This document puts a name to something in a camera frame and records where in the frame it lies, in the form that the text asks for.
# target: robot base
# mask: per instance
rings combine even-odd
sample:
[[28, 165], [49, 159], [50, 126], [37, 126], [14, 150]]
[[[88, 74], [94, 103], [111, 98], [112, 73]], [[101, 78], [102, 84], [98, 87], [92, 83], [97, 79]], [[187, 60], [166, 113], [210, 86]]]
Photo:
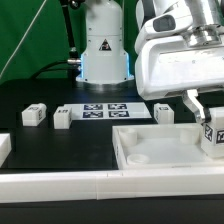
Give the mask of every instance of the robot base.
[[111, 84], [95, 84], [82, 81], [81, 78], [76, 78], [76, 87], [97, 92], [113, 92], [122, 89], [127, 89], [136, 86], [134, 76], [130, 76], [128, 80], [120, 83]]

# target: white container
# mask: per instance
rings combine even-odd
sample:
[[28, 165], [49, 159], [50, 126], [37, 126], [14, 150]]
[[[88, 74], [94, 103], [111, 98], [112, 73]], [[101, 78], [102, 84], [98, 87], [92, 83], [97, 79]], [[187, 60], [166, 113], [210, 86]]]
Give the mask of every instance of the white container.
[[[124, 146], [120, 133], [125, 129], [135, 130], [135, 144], [126, 142]], [[202, 133], [199, 124], [113, 127], [118, 167], [128, 170], [224, 165], [224, 160], [214, 160], [202, 150]]]

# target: wire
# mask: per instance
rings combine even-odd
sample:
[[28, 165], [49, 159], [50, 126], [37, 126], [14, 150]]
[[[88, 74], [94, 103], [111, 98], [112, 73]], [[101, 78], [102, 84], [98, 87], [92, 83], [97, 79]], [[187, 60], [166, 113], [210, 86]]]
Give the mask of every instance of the wire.
[[67, 64], [67, 61], [56, 61], [56, 62], [50, 63], [50, 64], [44, 66], [43, 68], [41, 68], [40, 70], [38, 70], [37, 72], [35, 72], [35, 73], [30, 77], [30, 79], [35, 79], [40, 73], [44, 72], [44, 71], [47, 70], [48, 68], [53, 67], [53, 66], [55, 66], [55, 65], [60, 65], [60, 64]]
[[5, 70], [7, 69], [7, 67], [9, 66], [10, 62], [12, 61], [12, 59], [14, 58], [14, 56], [16, 55], [17, 51], [19, 50], [20, 46], [22, 45], [22, 43], [24, 42], [27, 34], [30, 32], [30, 29], [33, 27], [36, 19], [38, 18], [38, 16], [40, 15], [42, 9], [44, 8], [45, 4], [46, 4], [47, 0], [44, 0], [42, 5], [40, 6], [39, 10], [37, 11], [36, 15], [34, 16], [32, 22], [30, 23], [29, 27], [27, 28], [25, 34], [23, 35], [22, 39], [20, 40], [18, 46], [16, 47], [15, 51], [12, 53], [12, 55], [10, 56], [10, 58], [8, 59], [8, 61], [6, 62], [4, 68], [1, 71], [0, 74], [0, 79], [3, 77], [3, 74], [5, 72]]
[[52, 71], [74, 71], [75, 74], [80, 74], [80, 71], [77, 67], [67, 67], [67, 68], [53, 68], [53, 69], [49, 69], [55, 65], [59, 65], [59, 64], [67, 64], [67, 61], [56, 61], [53, 63], [50, 63], [46, 66], [44, 66], [43, 68], [41, 68], [40, 70], [38, 70], [37, 72], [35, 72], [30, 79], [36, 79], [41, 73], [43, 72], [52, 72]]

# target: robot logo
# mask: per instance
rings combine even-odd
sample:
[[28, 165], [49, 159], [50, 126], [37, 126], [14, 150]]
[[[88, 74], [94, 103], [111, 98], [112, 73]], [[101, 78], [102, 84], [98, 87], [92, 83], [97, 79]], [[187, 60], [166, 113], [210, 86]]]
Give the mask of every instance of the robot logo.
[[99, 50], [100, 51], [112, 51], [107, 39], [104, 40], [104, 42], [102, 43]]
[[224, 143], [224, 130], [220, 130], [217, 132], [216, 144]]
[[212, 142], [213, 129], [209, 127], [207, 124], [205, 126], [205, 137]]

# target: white cylindrical robot base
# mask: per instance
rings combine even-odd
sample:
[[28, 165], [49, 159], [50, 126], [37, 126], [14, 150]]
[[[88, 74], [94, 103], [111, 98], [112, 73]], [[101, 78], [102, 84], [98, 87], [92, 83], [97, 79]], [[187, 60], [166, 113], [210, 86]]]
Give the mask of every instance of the white cylindrical robot base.
[[86, 1], [86, 6], [87, 48], [77, 81], [116, 85], [133, 80], [129, 75], [129, 56], [123, 49], [121, 7], [109, 0]]

